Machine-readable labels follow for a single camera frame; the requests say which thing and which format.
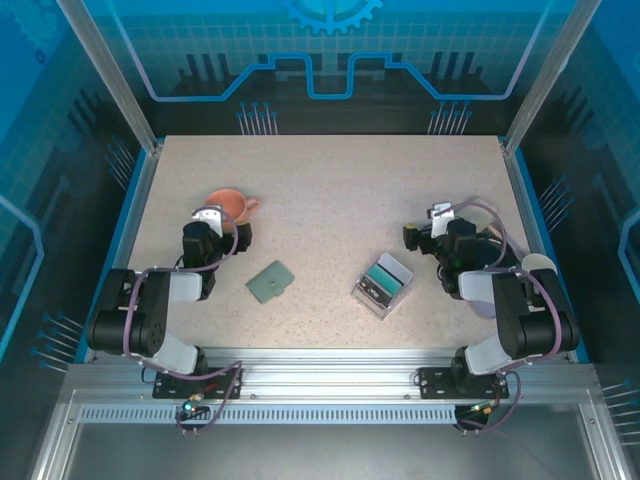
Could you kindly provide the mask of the grey striped card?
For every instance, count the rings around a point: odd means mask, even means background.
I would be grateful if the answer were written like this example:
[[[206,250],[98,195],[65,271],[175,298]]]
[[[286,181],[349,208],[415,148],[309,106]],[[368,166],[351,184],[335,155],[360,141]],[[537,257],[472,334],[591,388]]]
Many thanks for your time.
[[[413,278],[412,271],[389,253],[383,253],[377,260],[377,265],[402,284],[409,283]]]

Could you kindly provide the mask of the aluminium frame post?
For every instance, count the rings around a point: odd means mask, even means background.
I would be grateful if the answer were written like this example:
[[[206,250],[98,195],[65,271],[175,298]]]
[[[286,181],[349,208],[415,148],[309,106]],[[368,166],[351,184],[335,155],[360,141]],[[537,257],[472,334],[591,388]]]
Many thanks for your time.
[[[601,2],[602,0],[576,0],[507,131],[503,141],[503,153],[506,156],[515,154]]]
[[[82,0],[55,0],[136,140],[154,154],[158,143],[104,37]]]

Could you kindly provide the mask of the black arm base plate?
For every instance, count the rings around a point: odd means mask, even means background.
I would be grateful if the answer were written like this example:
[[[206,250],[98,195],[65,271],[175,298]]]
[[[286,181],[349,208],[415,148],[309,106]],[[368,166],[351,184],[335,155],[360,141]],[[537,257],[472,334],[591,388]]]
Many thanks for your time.
[[[474,376],[451,367],[422,367],[414,375],[422,400],[507,399],[509,388],[496,375]]]
[[[162,400],[186,400],[194,394],[202,394],[207,400],[222,400],[231,389],[229,398],[239,399],[242,387],[243,373],[241,369],[231,369],[222,375],[208,380],[182,380],[167,374],[157,373],[153,386],[152,397]]]

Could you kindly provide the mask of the teal card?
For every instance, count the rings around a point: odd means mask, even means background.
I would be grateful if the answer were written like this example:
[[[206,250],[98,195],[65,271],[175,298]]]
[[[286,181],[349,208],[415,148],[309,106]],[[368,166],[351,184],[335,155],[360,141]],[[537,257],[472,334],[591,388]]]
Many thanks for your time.
[[[404,284],[379,264],[372,265],[367,275],[391,296],[395,296]]]

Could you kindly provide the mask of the orange ceramic cup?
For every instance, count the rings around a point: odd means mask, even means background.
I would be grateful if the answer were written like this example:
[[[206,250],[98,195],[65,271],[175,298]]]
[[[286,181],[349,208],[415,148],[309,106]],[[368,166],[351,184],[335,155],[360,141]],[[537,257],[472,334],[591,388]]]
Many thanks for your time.
[[[258,209],[259,200],[247,198],[243,193],[234,189],[221,189],[213,192],[205,201],[205,205],[219,205],[229,214],[236,225],[242,225],[250,221],[251,215]],[[232,231],[229,220],[223,217],[224,233]]]

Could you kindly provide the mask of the aluminium side rail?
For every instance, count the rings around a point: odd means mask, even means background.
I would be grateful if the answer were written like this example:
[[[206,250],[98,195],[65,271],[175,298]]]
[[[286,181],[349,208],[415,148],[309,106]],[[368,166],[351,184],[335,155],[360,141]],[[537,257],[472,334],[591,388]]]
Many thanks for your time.
[[[103,269],[96,285],[85,329],[76,350],[74,357],[75,363],[91,362],[94,357],[86,339],[89,331],[89,323],[96,309],[107,273],[112,267],[126,267],[129,259],[131,258],[142,215],[164,143],[164,137],[157,138],[156,149],[153,153],[148,153],[142,149],[138,156],[129,186],[126,190],[122,208],[116,222],[109,249],[106,254]]]
[[[546,256],[543,236],[536,219],[534,205],[531,202],[532,198],[527,189],[526,177],[521,172],[517,155],[508,153],[503,144],[500,144],[500,147],[526,238],[526,246],[522,250],[527,254],[535,253]]]

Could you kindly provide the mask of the aluminium front rail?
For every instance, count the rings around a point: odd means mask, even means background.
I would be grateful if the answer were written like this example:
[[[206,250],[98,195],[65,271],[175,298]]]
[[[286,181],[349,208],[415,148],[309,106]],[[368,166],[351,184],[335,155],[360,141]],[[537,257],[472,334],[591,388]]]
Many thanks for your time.
[[[413,376],[421,367],[448,367],[452,348],[208,348],[215,367],[243,364],[240,403],[250,404],[416,404]],[[151,388],[140,366],[123,357],[100,354],[67,372],[63,403],[147,404]],[[560,355],[519,368],[522,403],[531,405],[603,402],[591,364]]]

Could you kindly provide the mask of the white paper cup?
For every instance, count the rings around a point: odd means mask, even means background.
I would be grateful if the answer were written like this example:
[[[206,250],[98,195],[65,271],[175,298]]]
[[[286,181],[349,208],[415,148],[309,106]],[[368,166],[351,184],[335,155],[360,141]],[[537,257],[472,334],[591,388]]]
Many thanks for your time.
[[[554,274],[558,273],[555,263],[546,255],[540,253],[529,253],[523,257],[520,267],[526,272],[537,270],[551,270]]]

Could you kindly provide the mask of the green card holder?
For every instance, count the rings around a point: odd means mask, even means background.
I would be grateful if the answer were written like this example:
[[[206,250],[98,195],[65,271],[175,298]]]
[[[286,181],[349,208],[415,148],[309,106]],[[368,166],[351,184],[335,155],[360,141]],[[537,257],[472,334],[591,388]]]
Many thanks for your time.
[[[295,276],[280,262],[274,261],[246,283],[249,292],[260,304],[284,293]]]

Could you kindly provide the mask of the clear plastic card box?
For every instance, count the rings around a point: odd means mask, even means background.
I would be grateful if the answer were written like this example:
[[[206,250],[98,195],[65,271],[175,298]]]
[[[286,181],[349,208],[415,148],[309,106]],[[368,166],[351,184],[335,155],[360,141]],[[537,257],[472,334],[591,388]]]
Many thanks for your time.
[[[384,307],[382,305],[378,305],[377,303],[371,301],[360,289],[359,286],[359,282],[360,280],[364,277],[364,276],[368,276],[367,275],[367,271],[369,270],[369,268],[374,265],[377,264],[377,260],[372,263],[365,271],[364,273],[358,278],[358,280],[355,282],[354,287],[351,291],[351,295],[354,299],[356,299],[361,305],[363,305],[365,308],[367,308],[371,313],[373,313],[376,317],[378,317],[380,320],[384,320],[397,306],[397,304],[402,300],[402,298],[405,296],[407,290],[408,290],[408,286],[410,285],[411,281],[407,284],[404,284],[404,286],[399,290],[399,292],[395,295],[392,296],[392,300],[389,304],[388,307]]]

